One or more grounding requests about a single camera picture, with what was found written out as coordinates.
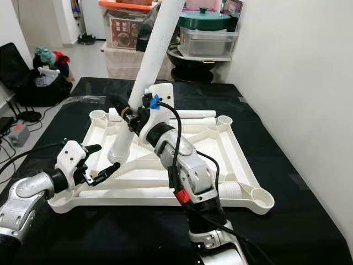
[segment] black table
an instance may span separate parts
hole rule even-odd
[[[133,81],[82,78],[72,96],[115,95],[128,98]],[[259,117],[231,84],[174,84],[178,109],[214,109],[233,119],[232,129],[260,185],[275,198],[260,216],[248,209],[225,208],[233,227],[260,245],[277,265],[353,264],[346,241],[306,186]],[[82,141],[88,113],[109,104],[64,105],[36,147],[64,137]],[[29,155],[11,183],[52,168],[58,149]],[[7,186],[1,196],[4,202]],[[266,264],[247,246],[258,261]],[[186,217],[179,207],[87,206],[55,214],[45,204],[37,213],[15,264],[192,264]]]

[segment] gray device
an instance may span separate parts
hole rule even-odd
[[[15,147],[22,147],[29,137],[29,130],[27,125],[16,125],[9,134],[11,144]]]

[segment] pot lid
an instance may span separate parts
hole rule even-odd
[[[206,10],[207,8],[200,7],[200,11],[182,12],[178,26],[192,30],[222,30],[229,26],[231,21],[229,16]]]

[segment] floor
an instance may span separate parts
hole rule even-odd
[[[76,79],[75,84],[80,80],[81,77],[108,77],[108,73],[106,70],[105,64],[105,55],[103,52],[100,51],[100,48],[103,45],[103,41],[96,41],[94,45],[75,45],[73,47],[66,47],[60,49],[62,53],[69,56],[71,59],[70,69]],[[29,126],[29,130],[33,130],[30,133],[29,138],[27,139],[26,143],[23,147],[16,147],[17,155],[23,153],[25,151],[31,150],[35,143],[38,141],[39,137],[45,131],[47,126],[51,123],[51,120],[56,115],[56,113],[60,110],[62,104],[49,109],[43,120],[42,120],[42,128],[40,128],[40,124],[36,124],[33,126]],[[37,112],[43,114],[44,110],[47,108],[35,108]],[[5,112],[3,116],[14,116],[13,112],[10,110]],[[14,151],[10,148],[10,146],[3,141],[1,143],[1,150],[0,150],[0,166],[3,166],[5,163],[1,163],[8,158],[5,150],[10,154],[14,154]],[[25,157],[20,158],[19,160],[15,161],[15,166],[18,168]],[[9,179],[12,174],[14,173],[14,166],[8,166],[5,171],[0,175],[0,192],[6,186],[7,179]]]

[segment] orange lid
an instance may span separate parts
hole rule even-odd
[[[126,3],[116,3],[115,1],[99,1],[101,6],[105,7],[118,7],[118,8],[125,8],[125,9],[139,9],[139,10],[152,10],[153,6],[141,6],[139,4],[126,4]]]

